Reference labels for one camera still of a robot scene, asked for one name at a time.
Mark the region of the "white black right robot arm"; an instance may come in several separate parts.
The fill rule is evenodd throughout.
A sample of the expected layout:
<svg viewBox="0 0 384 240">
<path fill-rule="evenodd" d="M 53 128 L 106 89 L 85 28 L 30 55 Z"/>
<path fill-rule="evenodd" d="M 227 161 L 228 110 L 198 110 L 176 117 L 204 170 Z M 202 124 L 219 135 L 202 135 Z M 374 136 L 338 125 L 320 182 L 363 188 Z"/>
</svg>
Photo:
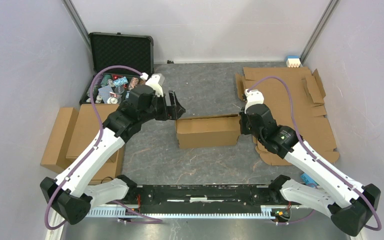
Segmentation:
<svg viewBox="0 0 384 240">
<path fill-rule="evenodd" d="M 304 186 L 279 175 L 269 185 L 268 196 L 273 203 L 287 201 L 310 207 L 353 237 L 363 228 L 382 229 L 377 214 L 381 190 L 377 186 L 363 185 L 335 168 L 303 139 L 296 125 L 278 125 L 265 104 L 243 107 L 239 117 L 242 134 L 255 137 L 269 153 L 299 168 L 320 187 Z"/>
</svg>

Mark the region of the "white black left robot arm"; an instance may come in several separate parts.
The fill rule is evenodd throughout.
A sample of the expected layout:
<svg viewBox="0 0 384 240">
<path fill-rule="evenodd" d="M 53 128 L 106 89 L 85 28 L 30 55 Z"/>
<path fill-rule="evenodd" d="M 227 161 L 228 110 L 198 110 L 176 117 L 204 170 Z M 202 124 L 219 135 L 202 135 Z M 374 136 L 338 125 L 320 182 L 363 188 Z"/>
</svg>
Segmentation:
<svg viewBox="0 0 384 240">
<path fill-rule="evenodd" d="M 90 186 L 89 183 L 110 156 L 121 149 L 142 125 L 150 120 L 178 120 L 185 112 L 176 93 L 168 92 L 170 104 L 160 85 L 140 85 L 134 88 L 128 99 L 100 122 L 97 135 L 78 158 L 55 178 L 45 177 L 40 189 L 47 202 L 45 226 L 56 230 L 63 226 L 50 226 L 49 211 L 54 210 L 63 217 L 64 223 L 75 225 L 83 220 L 89 211 L 99 205 L 122 200 L 133 203 L 137 190 L 120 178 Z"/>
</svg>

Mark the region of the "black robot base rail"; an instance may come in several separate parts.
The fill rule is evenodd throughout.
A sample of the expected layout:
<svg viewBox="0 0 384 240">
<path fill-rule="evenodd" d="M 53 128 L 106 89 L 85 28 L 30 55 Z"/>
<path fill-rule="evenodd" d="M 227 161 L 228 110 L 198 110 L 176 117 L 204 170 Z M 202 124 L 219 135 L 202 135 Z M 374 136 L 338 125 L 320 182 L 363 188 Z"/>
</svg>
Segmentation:
<svg viewBox="0 0 384 240">
<path fill-rule="evenodd" d="M 138 185 L 120 202 L 142 214 L 251 214 L 289 205 L 265 184 Z"/>
</svg>

